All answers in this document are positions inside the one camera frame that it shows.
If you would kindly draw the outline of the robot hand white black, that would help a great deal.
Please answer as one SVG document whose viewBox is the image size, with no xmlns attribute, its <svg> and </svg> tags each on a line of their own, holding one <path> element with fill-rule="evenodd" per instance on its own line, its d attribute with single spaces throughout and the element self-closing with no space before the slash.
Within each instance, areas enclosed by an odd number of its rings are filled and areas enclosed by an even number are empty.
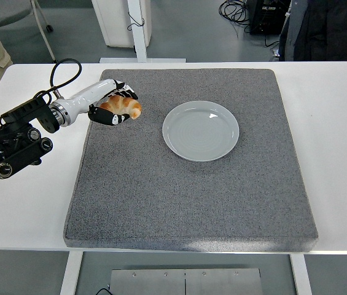
<svg viewBox="0 0 347 295">
<path fill-rule="evenodd" d="M 112 95 L 124 95 L 124 97 L 134 99 L 138 98 L 134 90 L 125 82 L 115 79 L 96 82 L 68 99 L 63 98 L 55 101 L 60 105 L 58 110 L 63 116 L 62 126 L 67 127 L 73 124 L 79 114 L 88 112 L 90 105 L 94 104 L 96 106 L 103 98 Z"/>
</svg>

